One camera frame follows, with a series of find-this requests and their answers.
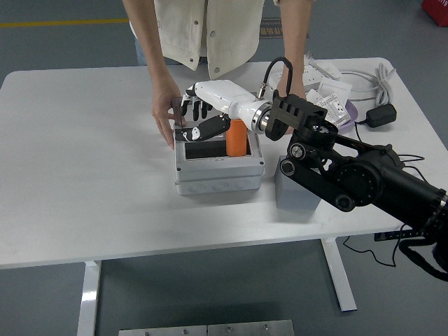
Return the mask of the person's right hand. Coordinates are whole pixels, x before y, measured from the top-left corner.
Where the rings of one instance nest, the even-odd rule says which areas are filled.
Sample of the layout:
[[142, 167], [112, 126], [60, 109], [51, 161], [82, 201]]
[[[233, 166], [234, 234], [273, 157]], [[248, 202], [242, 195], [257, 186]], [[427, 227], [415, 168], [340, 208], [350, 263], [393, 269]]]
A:
[[170, 120], [173, 120], [174, 116], [169, 111], [172, 109], [172, 100], [180, 96], [178, 85], [170, 78], [163, 78], [152, 84], [151, 114], [160, 134], [172, 150], [174, 136]]

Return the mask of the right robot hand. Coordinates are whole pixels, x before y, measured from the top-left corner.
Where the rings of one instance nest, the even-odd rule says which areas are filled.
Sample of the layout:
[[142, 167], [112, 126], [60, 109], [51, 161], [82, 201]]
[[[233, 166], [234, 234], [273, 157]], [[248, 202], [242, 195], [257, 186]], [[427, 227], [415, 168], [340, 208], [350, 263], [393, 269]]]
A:
[[246, 91], [230, 80], [197, 82], [174, 109], [176, 141], [206, 141], [229, 130], [230, 122], [242, 120], [246, 129], [262, 134], [267, 128], [272, 103]]

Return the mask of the person's left hand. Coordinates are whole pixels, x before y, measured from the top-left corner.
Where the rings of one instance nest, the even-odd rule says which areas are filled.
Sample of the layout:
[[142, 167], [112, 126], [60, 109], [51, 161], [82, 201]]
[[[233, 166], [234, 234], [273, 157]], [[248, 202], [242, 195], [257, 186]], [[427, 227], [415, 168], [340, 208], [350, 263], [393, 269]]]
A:
[[[279, 91], [279, 96], [280, 97], [287, 97], [288, 94], [286, 93], [286, 82], [282, 82], [280, 81], [279, 84], [277, 85], [277, 90]], [[292, 83], [290, 90], [289, 90], [289, 94], [290, 95], [296, 95], [300, 98], [305, 99], [306, 95], [305, 95], [305, 88], [302, 82], [297, 82], [297, 83]]]

